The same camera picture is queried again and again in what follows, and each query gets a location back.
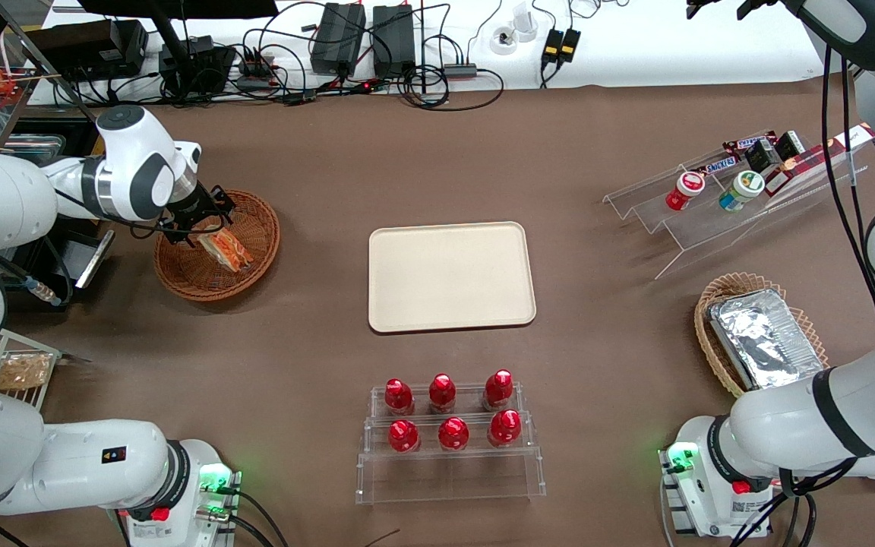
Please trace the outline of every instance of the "red bottle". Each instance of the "red bottle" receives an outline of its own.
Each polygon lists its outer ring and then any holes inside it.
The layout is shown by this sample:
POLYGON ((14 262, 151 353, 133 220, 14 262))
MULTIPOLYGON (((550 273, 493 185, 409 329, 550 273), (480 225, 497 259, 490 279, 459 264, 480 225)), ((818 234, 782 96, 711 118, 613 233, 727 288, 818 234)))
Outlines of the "red bottle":
POLYGON ((445 419, 437 429, 437 442, 447 451, 464 450, 468 446, 468 437, 468 425, 457 416, 445 419))
POLYGON ((489 412, 498 411, 508 405, 508 398, 511 397, 513 384, 511 384, 511 373, 501 369, 493 374, 488 381, 485 382, 485 392, 482 395, 482 405, 489 412))
POLYGON ((431 382, 428 395, 431 396, 431 411, 435 413, 451 413, 454 409, 454 396, 457 394, 454 382, 447 374, 440 373, 431 382))
POLYGON ((398 419, 391 423, 387 440, 390 441, 390 447, 400 453, 416 451, 421 447, 421 436, 417 433, 417 426, 407 419, 398 419))
POLYGON ((414 394, 411 394, 410 386, 398 378, 387 381, 383 402, 387 403, 387 408, 394 416, 409 416, 414 413, 414 394))
POLYGON ((514 409, 504 409, 488 425, 488 442, 493 447, 506 447, 522 434, 522 416, 514 409))

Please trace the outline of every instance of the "red-lidded jar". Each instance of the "red-lidded jar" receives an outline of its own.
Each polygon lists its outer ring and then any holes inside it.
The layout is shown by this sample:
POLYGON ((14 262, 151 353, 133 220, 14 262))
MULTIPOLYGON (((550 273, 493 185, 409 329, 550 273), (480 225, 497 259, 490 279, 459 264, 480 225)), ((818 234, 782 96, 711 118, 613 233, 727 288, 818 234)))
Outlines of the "red-lidded jar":
POLYGON ((408 419, 398 419, 391 423, 387 440, 390 441, 390 447, 400 453, 417 451, 421 447, 421 436, 417 432, 417 426, 408 419))
POLYGON ((691 198, 696 197, 704 190, 704 186, 704 177, 701 176, 701 173, 684 171, 678 177, 678 183, 674 185, 674 190, 667 194, 667 207, 676 211, 684 209, 691 198))
POLYGON ((489 412, 498 411, 508 405, 508 399, 511 398, 514 386, 511 382, 511 373, 506 369, 501 369, 493 374, 488 381, 485 382, 485 392, 482 395, 482 405, 489 412))
POLYGON ((458 389, 447 374, 441 373, 434 377, 428 396, 431 398, 431 411, 435 413, 451 413, 454 409, 454 397, 458 389))
POLYGON ((441 443, 442 450, 464 450, 468 446, 468 437, 468 425, 457 416, 445 419, 437 429, 437 442, 441 443))
POLYGON ((410 416, 414 413, 414 394, 410 391, 410 386, 398 378, 387 381, 383 401, 394 416, 410 416))
POLYGON ((514 409, 504 409, 488 425, 488 442, 493 447, 506 447, 520 439, 522 435, 522 416, 514 409))

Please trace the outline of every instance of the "foil-covered container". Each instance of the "foil-covered container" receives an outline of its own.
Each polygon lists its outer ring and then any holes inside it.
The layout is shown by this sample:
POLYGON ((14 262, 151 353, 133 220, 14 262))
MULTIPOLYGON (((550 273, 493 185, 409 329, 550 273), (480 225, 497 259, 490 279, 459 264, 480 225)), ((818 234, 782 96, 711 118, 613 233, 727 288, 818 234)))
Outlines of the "foil-covered container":
POLYGON ((774 289, 715 302, 708 316, 747 389, 791 384, 823 370, 812 343, 774 289))

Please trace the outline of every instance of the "red button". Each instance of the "red button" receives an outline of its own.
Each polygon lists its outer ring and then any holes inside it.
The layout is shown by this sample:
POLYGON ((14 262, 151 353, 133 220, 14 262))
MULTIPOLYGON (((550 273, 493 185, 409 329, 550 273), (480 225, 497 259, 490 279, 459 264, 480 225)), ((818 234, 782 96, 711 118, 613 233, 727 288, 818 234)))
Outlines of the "red button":
POLYGON ((751 485, 747 484, 747 481, 735 481, 731 483, 731 489, 735 491, 735 494, 749 494, 751 485))

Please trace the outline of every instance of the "beige tray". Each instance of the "beige tray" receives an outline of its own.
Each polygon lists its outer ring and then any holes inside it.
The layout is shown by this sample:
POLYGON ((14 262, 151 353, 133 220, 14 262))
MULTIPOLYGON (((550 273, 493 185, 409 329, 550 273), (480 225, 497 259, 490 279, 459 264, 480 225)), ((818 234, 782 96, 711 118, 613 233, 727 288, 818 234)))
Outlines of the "beige tray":
POLYGON ((534 318, 520 224, 381 228, 371 234, 368 320, 375 331, 524 325, 534 318))

